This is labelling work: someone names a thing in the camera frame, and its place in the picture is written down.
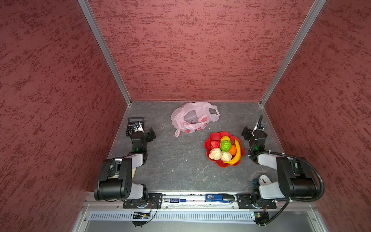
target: calculator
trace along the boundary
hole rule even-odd
[[[144,127],[144,118],[143,117],[132,117],[128,119],[128,127],[126,128],[126,136],[131,136],[133,133],[134,123],[140,122],[142,127]]]

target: ventilation grille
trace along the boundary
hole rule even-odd
[[[130,221],[132,212],[92,211],[90,220]],[[202,211],[158,211],[153,221],[198,221],[198,222],[240,222],[252,223],[253,212],[202,212]]]

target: pink plastic bag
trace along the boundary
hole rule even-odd
[[[209,109],[216,110],[217,114],[211,114]],[[171,121],[177,129],[175,137],[179,136],[180,131],[193,133],[196,130],[202,130],[210,121],[218,121],[219,116],[218,107],[208,102],[186,103],[171,114]]]

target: banana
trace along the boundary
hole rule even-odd
[[[237,150],[236,155],[230,161],[223,161],[223,163],[234,165],[235,163],[237,163],[241,159],[241,147],[240,147],[240,144],[238,143],[238,140],[237,139],[234,140],[234,143],[236,144],[236,150]]]

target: garlic bulb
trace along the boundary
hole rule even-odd
[[[231,153],[227,152],[227,151],[222,151],[221,152],[221,158],[220,158],[222,161],[230,161],[232,159],[232,155]]]
[[[210,159],[213,159],[213,160],[219,160],[221,158],[220,148],[214,148],[213,150],[211,150],[209,157]]]

